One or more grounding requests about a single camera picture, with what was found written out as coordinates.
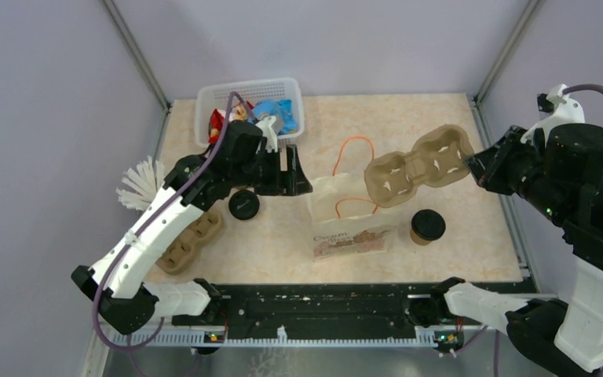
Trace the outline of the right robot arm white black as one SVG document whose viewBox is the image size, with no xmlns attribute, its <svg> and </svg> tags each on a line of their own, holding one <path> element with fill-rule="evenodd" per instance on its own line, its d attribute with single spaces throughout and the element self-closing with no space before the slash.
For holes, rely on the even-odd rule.
<svg viewBox="0 0 603 377">
<path fill-rule="evenodd" d="M 434 288 L 429 314 L 489 326 L 557 376 L 603 376 L 603 86 L 562 84 L 538 106 L 534 126 L 512 126 L 464 163 L 480 188 L 519 196 L 562 230 L 577 268 L 572 297 L 515 298 L 453 277 Z"/>
</svg>

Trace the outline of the brown pulp carrier single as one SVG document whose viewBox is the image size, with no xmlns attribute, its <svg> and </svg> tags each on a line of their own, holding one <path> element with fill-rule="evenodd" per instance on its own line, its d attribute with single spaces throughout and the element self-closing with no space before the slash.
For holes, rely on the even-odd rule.
<svg viewBox="0 0 603 377">
<path fill-rule="evenodd" d="M 410 200 L 418 188 L 441 188 L 469 173 L 463 160 L 474 154 L 465 130 L 443 125 L 420 137 L 408 152 L 390 152 L 364 170 L 367 193 L 382 208 Z"/>
</svg>

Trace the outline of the brown paper coffee cup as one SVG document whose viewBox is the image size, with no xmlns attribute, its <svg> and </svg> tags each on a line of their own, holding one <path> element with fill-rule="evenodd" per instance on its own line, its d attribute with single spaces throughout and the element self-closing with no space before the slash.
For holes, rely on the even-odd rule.
<svg viewBox="0 0 603 377">
<path fill-rule="evenodd" d="M 416 243 L 419 246 L 425 246 L 425 245 L 428 245 L 431 243 L 431 240 L 427 240 L 427 239 L 421 237 L 413 228 L 411 228 L 411 231 L 410 231 L 410 238 L 414 243 Z"/>
</svg>

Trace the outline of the black cup lid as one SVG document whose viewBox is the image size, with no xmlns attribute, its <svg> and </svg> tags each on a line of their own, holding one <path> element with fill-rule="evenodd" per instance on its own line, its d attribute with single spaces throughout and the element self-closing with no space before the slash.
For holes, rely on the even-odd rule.
<svg viewBox="0 0 603 377">
<path fill-rule="evenodd" d="M 432 209 L 423 209 L 415 213 L 411 219 L 411 228 L 423 238 L 435 241 L 446 231 L 444 218 Z"/>
</svg>

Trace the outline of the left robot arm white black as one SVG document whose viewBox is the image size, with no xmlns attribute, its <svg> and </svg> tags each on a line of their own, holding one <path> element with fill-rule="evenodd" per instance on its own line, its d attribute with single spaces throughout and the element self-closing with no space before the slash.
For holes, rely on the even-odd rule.
<svg viewBox="0 0 603 377">
<path fill-rule="evenodd" d="M 217 320 L 221 305 L 207 284 L 149 284 L 144 278 L 181 232 L 233 189 L 251 188 L 259 196 L 312 192 L 296 145 L 286 147 L 287 167 L 281 167 L 276 122 L 268 116 L 224 126 L 204 153 L 176 162 L 152 203 L 102 259 L 75 268 L 71 279 L 93 302 L 96 330 L 102 320 L 122 335 L 164 317 L 193 316 L 205 325 Z"/>
</svg>

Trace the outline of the beige paper bag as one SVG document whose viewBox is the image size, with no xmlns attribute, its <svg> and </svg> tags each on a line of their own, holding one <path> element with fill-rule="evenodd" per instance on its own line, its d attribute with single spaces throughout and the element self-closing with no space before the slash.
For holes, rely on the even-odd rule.
<svg viewBox="0 0 603 377">
<path fill-rule="evenodd" d="M 375 148 L 364 136 L 346 139 L 330 175 L 312 180 L 307 199 L 311 218 L 311 246 L 315 260 L 346 255 L 387 252 L 396 238 L 400 212 L 376 204 L 368 195 L 362 173 L 338 171 L 350 141 L 366 141 L 371 158 Z"/>
</svg>

